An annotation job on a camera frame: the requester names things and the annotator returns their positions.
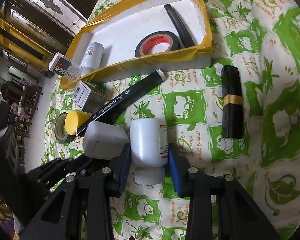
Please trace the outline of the white power adapter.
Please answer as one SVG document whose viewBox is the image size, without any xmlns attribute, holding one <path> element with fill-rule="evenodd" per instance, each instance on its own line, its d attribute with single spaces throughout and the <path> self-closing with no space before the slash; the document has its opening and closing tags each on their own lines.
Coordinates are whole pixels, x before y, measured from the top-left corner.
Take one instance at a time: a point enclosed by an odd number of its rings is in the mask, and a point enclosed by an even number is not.
<svg viewBox="0 0 300 240">
<path fill-rule="evenodd" d="M 121 154 L 127 143 L 129 137 L 124 128 L 93 121 L 84 135 L 83 149 L 89 158 L 111 160 Z"/>
</svg>

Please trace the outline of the white plastic bottle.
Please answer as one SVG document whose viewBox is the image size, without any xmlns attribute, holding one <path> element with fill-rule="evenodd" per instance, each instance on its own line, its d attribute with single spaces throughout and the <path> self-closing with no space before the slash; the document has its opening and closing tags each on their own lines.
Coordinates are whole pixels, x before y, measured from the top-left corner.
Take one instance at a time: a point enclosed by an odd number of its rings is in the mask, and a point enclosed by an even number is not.
<svg viewBox="0 0 300 240">
<path fill-rule="evenodd" d="M 157 118 L 133 120 L 130 124 L 130 147 L 135 182 L 138 185 L 164 182 L 168 163 L 166 121 Z"/>
</svg>

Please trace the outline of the dark grey tape roll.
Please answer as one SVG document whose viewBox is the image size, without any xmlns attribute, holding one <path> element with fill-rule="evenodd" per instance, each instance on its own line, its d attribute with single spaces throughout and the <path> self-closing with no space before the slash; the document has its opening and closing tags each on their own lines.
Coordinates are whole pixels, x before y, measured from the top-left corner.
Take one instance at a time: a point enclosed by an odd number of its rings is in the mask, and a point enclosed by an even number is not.
<svg viewBox="0 0 300 240">
<path fill-rule="evenodd" d="M 75 135 L 70 135 L 65 130 L 66 116 L 67 116 L 66 112 L 61 113 L 55 123 L 55 137 L 57 141 L 61 143 L 70 143 L 74 141 L 74 139 L 76 138 Z"/>
</svg>

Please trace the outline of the black gold lipstick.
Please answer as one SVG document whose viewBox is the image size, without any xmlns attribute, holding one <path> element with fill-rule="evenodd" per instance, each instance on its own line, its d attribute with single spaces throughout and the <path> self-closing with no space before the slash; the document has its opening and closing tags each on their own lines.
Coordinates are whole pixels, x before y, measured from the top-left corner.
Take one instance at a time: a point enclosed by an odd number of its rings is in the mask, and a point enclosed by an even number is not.
<svg viewBox="0 0 300 240">
<path fill-rule="evenodd" d="M 244 132 L 243 96 L 239 70 L 224 65 L 222 76 L 222 136 L 225 139 L 242 139 Z"/>
</svg>

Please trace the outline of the grey bottle with label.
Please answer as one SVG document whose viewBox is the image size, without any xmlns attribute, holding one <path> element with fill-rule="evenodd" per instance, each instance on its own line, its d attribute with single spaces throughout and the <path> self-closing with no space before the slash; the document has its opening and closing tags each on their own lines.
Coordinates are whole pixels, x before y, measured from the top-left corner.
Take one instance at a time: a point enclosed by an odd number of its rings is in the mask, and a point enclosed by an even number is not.
<svg viewBox="0 0 300 240">
<path fill-rule="evenodd" d="M 88 45 L 82 60 L 81 77 L 90 74 L 100 68 L 104 47 L 98 42 Z"/>
</svg>

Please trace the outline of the black marker blue cap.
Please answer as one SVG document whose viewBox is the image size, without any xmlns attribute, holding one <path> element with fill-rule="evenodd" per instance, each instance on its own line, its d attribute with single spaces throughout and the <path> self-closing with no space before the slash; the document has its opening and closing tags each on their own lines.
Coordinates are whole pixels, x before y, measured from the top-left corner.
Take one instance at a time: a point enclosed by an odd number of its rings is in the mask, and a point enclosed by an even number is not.
<svg viewBox="0 0 300 240">
<path fill-rule="evenodd" d="M 184 47 L 189 48 L 189 47 L 195 46 L 195 43 L 192 39 L 190 32 L 188 31 L 188 29 L 186 28 L 186 25 L 181 20 L 177 11 L 170 4 L 164 5 L 164 8 L 165 8 L 169 18 L 171 19 L 176 31 L 178 32 L 179 37 L 180 37 Z"/>
</svg>

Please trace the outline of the black marker pink cap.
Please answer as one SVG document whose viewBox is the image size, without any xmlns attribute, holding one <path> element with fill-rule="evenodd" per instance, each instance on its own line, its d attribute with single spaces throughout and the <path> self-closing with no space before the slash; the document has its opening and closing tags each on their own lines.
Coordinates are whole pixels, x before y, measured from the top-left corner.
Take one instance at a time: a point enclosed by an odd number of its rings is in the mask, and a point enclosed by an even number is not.
<svg viewBox="0 0 300 240">
<path fill-rule="evenodd" d="M 76 129 L 76 135 L 84 137 L 88 125 L 93 121 L 114 124 L 118 116 L 130 105 L 145 96 L 149 91 L 166 80 L 165 73 L 158 69 L 128 87 L 121 94 L 110 100 Z"/>
</svg>

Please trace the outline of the pink bordered small box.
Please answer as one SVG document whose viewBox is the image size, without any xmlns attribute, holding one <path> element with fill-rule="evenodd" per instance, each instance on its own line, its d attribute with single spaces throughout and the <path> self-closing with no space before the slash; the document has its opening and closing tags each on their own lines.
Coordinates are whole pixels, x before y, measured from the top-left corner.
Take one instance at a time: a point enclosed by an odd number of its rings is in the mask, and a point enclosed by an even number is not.
<svg viewBox="0 0 300 240">
<path fill-rule="evenodd" d="M 79 81 L 72 94 L 72 100 L 80 111 L 94 114 L 105 104 L 106 97 L 87 83 Z"/>
</svg>

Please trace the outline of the green patterned cloth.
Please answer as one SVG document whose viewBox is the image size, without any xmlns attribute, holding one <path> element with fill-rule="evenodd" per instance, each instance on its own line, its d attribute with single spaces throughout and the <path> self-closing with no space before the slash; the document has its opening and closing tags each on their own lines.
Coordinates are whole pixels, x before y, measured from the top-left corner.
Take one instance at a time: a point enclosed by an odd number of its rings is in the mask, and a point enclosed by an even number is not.
<svg viewBox="0 0 300 240">
<path fill-rule="evenodd" d="M 233 175 L 281 239 L 300 225 L 300 9 L 294 0 L 204 0 L 213 35 L 210 68 L 179 70 L 122 113 L 115 124 L 165 118 L 169 142 L 208 175 Z M 239 69 L 244 99 L 242 139 L 222 138 L 221 69 Z M 70 92 L 52 90 L 41 163 L 83 154 L 83 140 L 58 142 L 58 116 L 75 109 Z M 189 199 L 171 177 L 110 199 L 115 239 L 185 239 Z"/>
</svg>

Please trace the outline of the white blue carton box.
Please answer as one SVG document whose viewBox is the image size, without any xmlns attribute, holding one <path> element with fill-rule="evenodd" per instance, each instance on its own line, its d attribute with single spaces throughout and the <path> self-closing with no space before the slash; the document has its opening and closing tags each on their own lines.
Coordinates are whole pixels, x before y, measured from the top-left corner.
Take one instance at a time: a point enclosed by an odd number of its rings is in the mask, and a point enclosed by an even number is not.
<svg viewBox="0 0 300 240">
<path fill-rule="evenodd" d="M 49 70 L 69 81 L 77 80 L 81 77 L 82 68 L 73 63 L 68 57 L 57 52 L 49 63 Z"/>
</svg>

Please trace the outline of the black tape roll red core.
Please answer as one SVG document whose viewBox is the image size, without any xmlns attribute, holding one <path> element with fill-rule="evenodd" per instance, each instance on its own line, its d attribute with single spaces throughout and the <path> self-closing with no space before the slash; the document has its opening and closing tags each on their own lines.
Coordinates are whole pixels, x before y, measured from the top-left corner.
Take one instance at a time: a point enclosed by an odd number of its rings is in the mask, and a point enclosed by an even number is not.
<svg viewBox="0 0 300 240">
<path fill-rule="evenodd" d="M 135 49 L 135 57 L 165 53 L 181 49 L 177 35 L 171 31 L 157 31 L 144 37 Z"/>
</svg>

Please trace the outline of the white tray yellow tape rim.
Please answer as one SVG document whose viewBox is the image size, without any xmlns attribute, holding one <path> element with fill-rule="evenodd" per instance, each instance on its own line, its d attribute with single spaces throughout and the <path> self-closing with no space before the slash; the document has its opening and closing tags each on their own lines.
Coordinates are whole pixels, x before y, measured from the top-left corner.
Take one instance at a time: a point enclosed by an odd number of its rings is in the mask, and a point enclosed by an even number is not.
<svg viewBox="0 0 300 240">
<path fill-rule="evenodd" d="M 138 44 L 148 35 L 177 34 L 164 6 L 170 4 L 190 32 L 194 46 L 137 57 Z M 212 30 L 203 0 L 122 0 L 106 9 L 75 36 L 66 56 L 81 64 L 88 44 L 104 47 L 101 66 L 82 79 L 101 83 L 149 74 L 157 69 L 200 69 L 211 66 Z"/>
</svg>

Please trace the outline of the wooden stained glass door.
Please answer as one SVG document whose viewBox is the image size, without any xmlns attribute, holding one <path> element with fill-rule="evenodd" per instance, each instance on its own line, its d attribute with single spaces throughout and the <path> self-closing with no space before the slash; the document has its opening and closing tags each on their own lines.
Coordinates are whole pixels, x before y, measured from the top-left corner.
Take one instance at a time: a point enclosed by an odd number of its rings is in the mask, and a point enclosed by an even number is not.
<svg viewBox="0 0 300 240">
<path fill-rule="evenodd" d="M 97 0 L 3 0 L 0 20 L 45 50 L 64 53 L 88 22 Z"/>
</svg>

